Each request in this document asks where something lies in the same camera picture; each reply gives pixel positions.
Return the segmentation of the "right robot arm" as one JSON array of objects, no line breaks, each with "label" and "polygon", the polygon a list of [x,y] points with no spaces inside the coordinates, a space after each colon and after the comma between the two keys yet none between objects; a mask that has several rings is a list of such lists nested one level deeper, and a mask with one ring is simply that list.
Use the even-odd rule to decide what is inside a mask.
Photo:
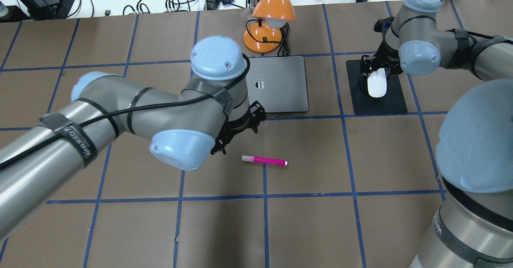
[{"label": "right robot arm", "polygon": [[443,3],[404,0],[396,16],[375,23],[383,40],[360,64],[372,97],[386,93],[388,76],[428,75],[438,67],[468,70],[483,82],[442,123],[436,162],[447,195],[409,266],[511,268],[512,38],[438,30]]}]

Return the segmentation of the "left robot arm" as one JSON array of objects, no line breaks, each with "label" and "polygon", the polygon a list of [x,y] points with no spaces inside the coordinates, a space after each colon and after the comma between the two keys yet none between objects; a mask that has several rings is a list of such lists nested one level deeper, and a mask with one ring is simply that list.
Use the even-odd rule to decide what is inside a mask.
[{"label": "left robot arm", "polygon": [[257,133],[266,113],[249,101],[250,60],[238,43],[204,38],[190,61],[194,74],[179,95],[112,73],[86,73],[69,105],[41,116],[2,148],[1,240],[124,132],[149,139],[156,159],[182,171],[196,171],[209,155],[225,152],[238,133]]}]

